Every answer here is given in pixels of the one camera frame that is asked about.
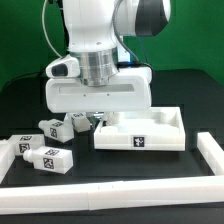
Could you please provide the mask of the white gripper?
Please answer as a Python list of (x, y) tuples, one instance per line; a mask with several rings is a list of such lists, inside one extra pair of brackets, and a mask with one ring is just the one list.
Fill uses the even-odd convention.
[(50, 79), (47, 106), (54, 113), (141, 111), (151, 106), (149, 67), (121, 69), (100, 87), (82, 85), (76, 78)]

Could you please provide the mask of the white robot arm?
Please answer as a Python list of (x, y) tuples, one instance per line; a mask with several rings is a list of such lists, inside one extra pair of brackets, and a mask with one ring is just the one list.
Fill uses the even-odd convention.
[(62, 0), (68, 54), (46, 68), (56, 113), (146, 110), (152, 69), (122, 56), (123, 36), (152, 37), (168, 24), (170, 0)]

